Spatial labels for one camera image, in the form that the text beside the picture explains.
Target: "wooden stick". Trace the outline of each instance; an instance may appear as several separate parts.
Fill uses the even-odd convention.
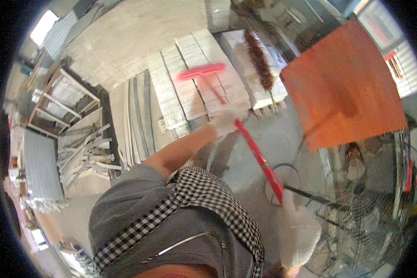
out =
[[[57,99],[55,99],[54,97],[52,97],[50,94],[47,93],[43,93],[43,95],[48,98],[50,101],[52,101],[53,103],[55,103],[57,106],[67,110],[69,113],[73,114],[74,116],[78,117],[79,119],[82,119],[82,116],[77,113],[76,111],[72,110],[71,108],[69,108],[68,106],[64,105],[63,103],[61,103],[60,101],[58,101]]]
[[[60,124],[62,124],[62,125],[64,125],[64,126],[71,127],[71,125],[69,125],[68,123],[64,122],[63,120],[61,120],[61,119],[57,118],[56,116],[54,116],[54,115],[50,114],[49,112],[46,112],[45,110],[43,110],[43,109],[41,109],[41,108],[39,108],[39,107],[36,107],[35,109],[36,109],[38,112],[40,112],[40,113],[44,114],[45,116],[47,116],[48,118],[53,119],[53,120],[55,120],[56,122],[58,122],[58,123],[60,123]]]

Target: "hand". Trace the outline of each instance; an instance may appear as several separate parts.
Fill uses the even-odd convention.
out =
[[[222,106],[222,109],[217,112],[208,124],[215,129],[217,141],[222,141],[229,133],[237,130],[235,120],[245,120],[247,115],[247,111],[242,111],[234,105],[226,104]]]
[[[283,192],[283,207],[278,212],[280,260],[284,268],[306,264],[321,235],[321,225],[307,212],[306,207],[295,207],[294,193]]]

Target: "metal frame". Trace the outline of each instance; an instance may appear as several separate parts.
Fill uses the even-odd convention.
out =
[[[92,100],[90,103],[88,103],[85,108],[83,108],[80,112],[74,111],[73,109],[67,107],[65,104],[61,103],[59,100],[57,100],[55,97],[52,97],[50,95],[51,89],[54,86],[54,84],[56,83],[56,81],[61,78],[62,76],[66,77],[68,80],[71,81],[72,84],[74,84],[75,86],[77,86],[85,95],[89,96]],[[45,111],[44,109],[40,108],[40,106],[42,105],[44,100],[48,100],[49,102],[54,103],[55,105],[57,105],[60,108],[63,108],[67,111],[67,113],[70,113],[73,115],[70,123],[65,122],[62,119],[57,118],[56,116],[50,114],[48,111]],[[90,108],[94,107],[94,106],[98,106],[100,107],[100,99],[95,96],[93,93],[91,93],[87,88],[85,88],[78,80],[76,80],[74,77],[72,77],[67,71],[65,71],[65,69],[63,69],[62,67],[59,67],[54,74],[52,75],[51,80],[48,82],[48,84],[45,86],[45,89],[42,93],[42,96],[39,98],[39,101],[37,102],[37,104],[35,105],[35,108],[33,109],[31,116],[29,117],[28,120],[28,124],[27,126],[40,131],[42,133],[44,133],[45,135],[54,137],[54,138],[58,138],[59,135],[67,128],[71,127],[71,122],[76,120],[76,119],[82,119],[81,113],[88,111]],[[59,134],[53,134],[49,131],[44,130],[43,128],[36,126],[32,123],[34,117],[36,116],[37,112],[44,114],[45,116],[47,116],[48,118],[54,120],[55,122],[61,124],[63,127],[61,128],[61,130],[59,131]]]

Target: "stack of wooden boards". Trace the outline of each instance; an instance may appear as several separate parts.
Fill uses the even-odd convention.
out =
[[[264,53],[270,73],[274,79],[272,96],[276,103],[282,102],[287,96],[286,88],[279,77],[280,68],[270,55],[260,39],[253,34],[259,42],[259,47]],[[239,76],[244,82],[245,89],[249,93],[253,109],[264,108],[272,104],[269,92],[266,92],[260,83],[260,77],[249,58],[249,51],[244,40],[244,30],[224,32],[221,35],[221,47],[232,61]]]
[[[202,80],[177,81],[185,70],[224,63],[222,73],[212,75],[211,86],[228,102],[250,109],[249,96],[238,73],[207,29],[176,39],[176,44],[148,58],[151,79],[167,129],[180,129],[190,120],[214,116],[221,103]]]
[[[103,132],[102,108],[99,108],[62,133],[57,140],[57,166],[66,197],[103,193],[111,187],[108,170],[121,170],[111,164],[112,138]]]
[[[156,152],[150,92],[150,73],[146,70],[109,94],[118,152],[125,169],[141,163]]]

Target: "white wooden board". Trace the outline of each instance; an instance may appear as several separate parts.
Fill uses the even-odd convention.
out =
[[[185,116],[160,52],[148,58],[148,67],[165,125],[171,130],[185,124]]]
[[[209,64],[209,61],[204,56],[204,53],[192,34],[177,38],[176,44],[178,45],[179,51],[181,52],[182,57],[189,69]],[[206,86],[203,81],[195,81],[204,103],[216,99],[216,96],[213,95],[209,87]],[[217,78],[210,79],[210,82],[211,86],[213,86],[219,95],[225,95],[224,89]]]
[[[274,78],[274,85],[272,87],[273,99],[275,102],[282,102],[287,96],[287,91],[280,80],[279,67],[259,39],[258,43]],[[252,108],[259,109],[271,105],[272,99],[269,93],[262,88],[260,77],[250,61],[249,50],[244,40],[244,31],[224,32],[221,36],[221,47],[232,61],[240,78],[244,82],[245,89],[249,93]]]
[[[145,138],[142,138],[144,131],[142,131],[142,135],[140,134],[142,120],[140,119],[140,113],[136,105],[136,103],[139,102],[138,95],[134,92],[134,90],[138,90],[137,79],[135,78],[128,81],[128,118],[130,119],[130,129],[132,132],[131,139],[135,163],[139,164],[146,159],[142,144],[142,141],[145,140]]]
[[[161,50],[164,57],[165,65],[172,78],[176,93],[182,105],[185,117],[193,120],[207,114],[204,103],[202,102],[199,92],[196,89],[193,80],[177,81],[177,75],[187,70],[180,53],[175,45]]]
[[[210,64],[225,64],[225,70],[217,73],[217,76],[229,102],[244,103],[248,100],[249,96],[244,89],[244,83],[211,33],[207,29],[202,29],[192,34]]]
[[[116,89],[109,93],[110,99],[110,108],[111,116],[113,120],[113,128],[116,134],[117,148],[119,152],[120,159],[122,160],[124,166],[128,164],[127,160],[127,149],[125,147],[125,135],[123,127],[123,109],[122,109],[122,99],[123,99],[123,88],[124,85],[118,86]]]

